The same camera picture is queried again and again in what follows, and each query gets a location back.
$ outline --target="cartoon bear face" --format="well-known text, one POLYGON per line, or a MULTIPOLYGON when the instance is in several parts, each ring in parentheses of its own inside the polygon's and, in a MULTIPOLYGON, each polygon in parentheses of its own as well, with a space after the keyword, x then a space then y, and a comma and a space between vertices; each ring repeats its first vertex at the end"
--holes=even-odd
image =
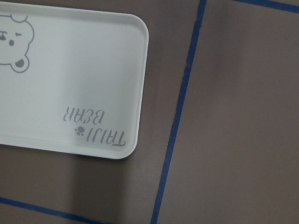
POLYGON ((34 39, 33 27, 26 19, 16 21, 12 15, 0 15, 0 65, 10 65, 18 73, 29 67, 26 54, 34 39))

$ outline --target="plastic tray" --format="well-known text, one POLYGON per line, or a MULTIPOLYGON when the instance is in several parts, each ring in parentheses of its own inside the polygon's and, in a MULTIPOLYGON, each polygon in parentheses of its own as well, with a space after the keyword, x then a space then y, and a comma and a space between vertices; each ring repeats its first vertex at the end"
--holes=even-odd
POLYGON ((131 154, 148 40, 131 14, 0 2, 0 144, 131 154))

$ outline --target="rectangular tray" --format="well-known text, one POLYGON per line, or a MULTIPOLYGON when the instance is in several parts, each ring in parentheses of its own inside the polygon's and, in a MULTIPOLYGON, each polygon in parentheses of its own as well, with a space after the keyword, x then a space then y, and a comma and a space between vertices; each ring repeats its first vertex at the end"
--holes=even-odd
POLYGON ((0 144, 131 154, 148 40, 131 14, 0 2, 0 144))

